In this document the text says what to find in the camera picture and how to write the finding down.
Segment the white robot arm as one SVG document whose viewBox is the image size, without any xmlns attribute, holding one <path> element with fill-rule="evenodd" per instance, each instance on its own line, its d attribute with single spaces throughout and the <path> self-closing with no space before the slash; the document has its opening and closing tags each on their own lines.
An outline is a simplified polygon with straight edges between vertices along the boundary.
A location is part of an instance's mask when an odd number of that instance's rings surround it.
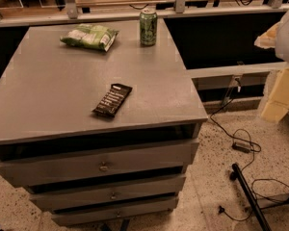
<svg viewBox="0 0 289 231">
<path fill-rule="evenodd" d="M 276 76 L 276 81 L 266 101 L 261 117 L 267 121 L 280 122 L 289 112 L 289 10 L 278 23 L 259 36 L 254 45 L 274 48 L 276 56 L 286 62 Z"/>
</svg>

